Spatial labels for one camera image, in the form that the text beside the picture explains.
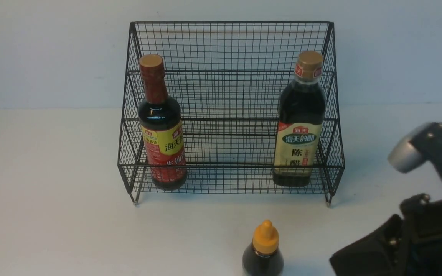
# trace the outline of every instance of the gold bottle cap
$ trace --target gold bottle cap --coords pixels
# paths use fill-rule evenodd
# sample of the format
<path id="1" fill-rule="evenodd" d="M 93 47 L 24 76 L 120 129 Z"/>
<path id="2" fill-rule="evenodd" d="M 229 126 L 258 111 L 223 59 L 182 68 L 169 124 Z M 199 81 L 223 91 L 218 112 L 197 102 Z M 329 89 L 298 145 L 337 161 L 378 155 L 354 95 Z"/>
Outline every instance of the gold bottle cap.
<path id="1" fill-rule="evenodd" d="M 312 80 L 322 74 L 323 56 L 319 52 L 301 52 L 294 68 L 294 74 L 302 79 Z"/>
<path id="2" fill-rule="evenodd" d="M 139 59 L 139 64 L 143 67 L 156 67 L 163 63 L 163 58 L 159 54 L 147 54 Z"/>
<path id="3" fill-rule="evenodd" d="M 262 254 L 271 254 L 277 250 L 279 246 L 279 232 L 272 226 L 270 220 L 264 220 L 253 233 L 252 240 L 255 250 Z"/>

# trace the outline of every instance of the bottle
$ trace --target bottle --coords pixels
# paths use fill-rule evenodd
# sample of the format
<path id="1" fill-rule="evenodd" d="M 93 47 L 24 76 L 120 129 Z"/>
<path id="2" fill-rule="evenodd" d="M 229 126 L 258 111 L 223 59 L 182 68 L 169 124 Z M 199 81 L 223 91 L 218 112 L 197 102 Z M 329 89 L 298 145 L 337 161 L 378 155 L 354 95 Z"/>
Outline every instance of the bottle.
<path id="1" fill-rule="evenodd" d="M 294 80 L 282 91 L 275 143 L 275 166 L 310 166 L 318 147 L 325 115 L 325 95 L 318 84 L 323 56 L 306 51 L 298 56 Z M 274 168 L 272 178 L 281 186 L 310 183 L 311 168 Z"/>
<path id="2" fill-rule="evenodd" d="M 148 163 L 185 165 L 180 105 L 167 94 L 163 58 L 148 54 L 139 59 L 139 65 L 145 99 L 137 112 Z M 186 177 L 186 168 L 151 167 L 153 182 L 164 191 L 180 188 Z"/>
<path id="3" fill-rule="evenodd" d="M 253 233 L 253 240 L 243 253 L 247 276 L 279 276 L 284 259 L 279 251 L 279 233 L 270 220 L 264 220 Z"/>

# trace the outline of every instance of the screw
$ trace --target screw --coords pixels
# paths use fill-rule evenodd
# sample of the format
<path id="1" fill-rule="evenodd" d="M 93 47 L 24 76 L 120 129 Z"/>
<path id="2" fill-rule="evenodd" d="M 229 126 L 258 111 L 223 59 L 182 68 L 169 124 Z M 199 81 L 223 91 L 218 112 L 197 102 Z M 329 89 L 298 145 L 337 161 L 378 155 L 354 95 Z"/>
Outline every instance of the screw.
<path id="1" fill-rule="evenodd" d="M 396 246 L 396 245 L 398 244 L 398 241 L 397 241 L 397 239 L 395 239 L 395 238 L 391 238 L 391 239 L 388 241 L 388 244 L 391 245 L 391 246 Z"/>

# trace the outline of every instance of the black wire rack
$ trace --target black wire rack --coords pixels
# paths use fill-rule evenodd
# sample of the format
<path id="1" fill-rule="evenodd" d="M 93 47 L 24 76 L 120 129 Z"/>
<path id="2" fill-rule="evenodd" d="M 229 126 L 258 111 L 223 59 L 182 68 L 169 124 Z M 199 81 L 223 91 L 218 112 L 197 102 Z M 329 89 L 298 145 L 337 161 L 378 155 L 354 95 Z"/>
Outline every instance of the black wire rack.
<path id="1" fill-rule="evenodd" d="M 272 181 L 277 105 L 306 50 L 325 58 L 327 109 L 310 184 L 282 187 Z M 145 54 L 163 56 L 168 94 L 182 108 L 188 178 L 173 192 L 324 194 L 330 205 L 345 167 L 332 22 L 130 23 L 118 167 L 134 203 L 141 192 L 164 192 L 151 180 L 137 115 Z"/>

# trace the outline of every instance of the tabletop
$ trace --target tabletop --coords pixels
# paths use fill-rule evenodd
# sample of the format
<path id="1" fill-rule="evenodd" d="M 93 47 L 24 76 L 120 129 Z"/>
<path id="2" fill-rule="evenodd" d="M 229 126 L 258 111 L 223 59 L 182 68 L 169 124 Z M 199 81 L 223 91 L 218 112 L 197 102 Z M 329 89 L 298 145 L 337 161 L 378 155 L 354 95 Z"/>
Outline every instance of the tabletop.
<path id="1" fill-rule="evenodd" d="M 398 204 L 442 199 L 431 164 L 400 174 L 386 156 L 442 121 L 442 104 L 341 107 L 346 170 L 321 194 L 153 194 L 134 206 L 117 169 L 119 109 L 0 110 L 0 275 L 242 274 L 258 224 L 280 235 L 284 275 L 333 275 L 328 259 Z"/>

